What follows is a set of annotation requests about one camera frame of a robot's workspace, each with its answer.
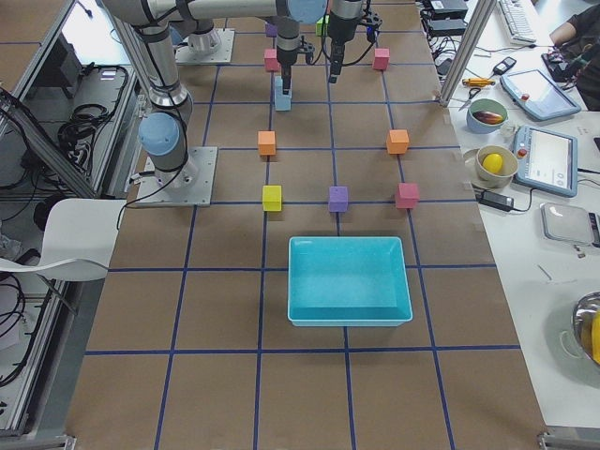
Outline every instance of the chair leg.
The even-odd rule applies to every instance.
[[[51,283],[51,282],[50,282],[50,281],[49,281],[47,278],[45,278],[44,276],[42,276],[42,275],[40,275],[40,274],[37,274],[37,276],[38,276],[38,277],[40,277],[40,278],[41,278],[41,280],[44,282],[44,284],[45,284],[46,286],[48,286],[48,289],[50,289],[50,290],[52,291],[52,293],[58,297],[58,299],[61,301],[61,303],[62,303],[63,305],[65,305],[65,307],[67,307],[67,309],[68,309],[69,311],[71,311],[71,312],[73,313],[73,315],[74,315],[74,316],[76,316],[76,315],[77,315],[77,309],[76,309],[75,307],[73,307],[73,306],[72,306],[72,305],[71,305],[71,304],[70,304],[70,303],[67,301],[67,299],[65,298],[65,296],[64,296],[63,294],[61,294],[61,293],[60,293],[60,292],[59,292],[59,291],[58,291],[58,290],[57,290],[57,289],[54,287],[54,285],[53,285],[53,284],[52,284],[52,283]]]

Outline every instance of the white chair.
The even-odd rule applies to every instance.
[[[57,203],[48,215],[37,265],[0,258],[0,272],[38,275],[76,313],[50,280],[90,281],[106,277],[118,233],[116,221],[125,202],[65,199]]]

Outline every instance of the beige bowl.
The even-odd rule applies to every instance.
[[[498,173],[488,172],[484,169],[484,166],[482,166],[486,156],[492,153],[497,153],[502,157],[502,168]],[[517,173],[517,169],[517,157],[504,147],[487,145],[477,151],[477,156],[475,158],[475,170],[477,171],[477,175],[482,179],[489,181],[488,184],[491,185],[492,188],[500,188],[510,183],[513,175]]]

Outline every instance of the teal plastic bin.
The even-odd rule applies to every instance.
[[[288,277],[288,318],[296,326],[413,319],[398,237],[293,237]]]

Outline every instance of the blue electronic device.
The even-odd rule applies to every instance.
[[[577,138],[523,126],[515,135],[513,152],[518,158],[517,183],[564,197],[577,195]]]
[[[581,111],[573,99],[537,69],[507,73],[501,76],[500,83],[534,120],[549,120]]]

